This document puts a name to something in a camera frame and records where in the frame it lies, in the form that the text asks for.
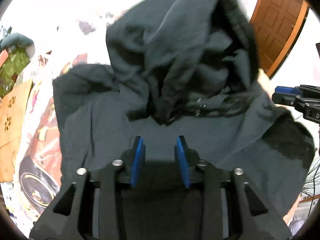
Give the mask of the person's right hand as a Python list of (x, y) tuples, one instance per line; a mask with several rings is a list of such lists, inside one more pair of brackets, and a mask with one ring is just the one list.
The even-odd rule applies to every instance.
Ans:
[(263, 69), (259, 68), (257, 81), (261, 88), (267, 93), (268, 97), (272, 99), (272, 95), (275, 92), (275, 86), (272, 85), (269, 77), (266, 75)]

